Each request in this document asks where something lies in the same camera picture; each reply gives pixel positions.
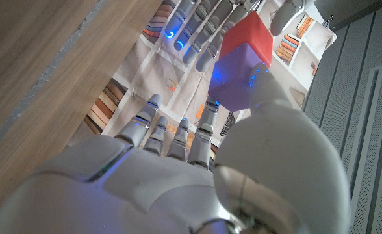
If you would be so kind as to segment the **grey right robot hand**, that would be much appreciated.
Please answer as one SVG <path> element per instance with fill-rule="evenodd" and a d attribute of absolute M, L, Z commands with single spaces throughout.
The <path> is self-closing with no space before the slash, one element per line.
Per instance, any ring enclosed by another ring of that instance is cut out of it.
<path fill-rule="evenodd" d="M 248 75 L 251 116 L 230 128 L 212 170 L 161 157 L 154 95 L 116 137 L 95 136 L 44 163 L 0 206 L 0 233 L 347 233 L 350 186 L 323 132 L 292 108 L 267 66 Z"/>

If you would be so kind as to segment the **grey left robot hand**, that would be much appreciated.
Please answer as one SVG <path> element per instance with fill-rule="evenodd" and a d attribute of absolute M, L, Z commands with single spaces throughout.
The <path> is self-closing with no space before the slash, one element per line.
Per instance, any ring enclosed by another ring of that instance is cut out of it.
<path fill-rule="evenodd" d="M 182 61 L 203 72 L 218 56 L 225 34 L 250 13 L 261 0 L 181 0 L 166 24 L 164 35 L 174 38 L 174 49 L 184 50 Z"/>

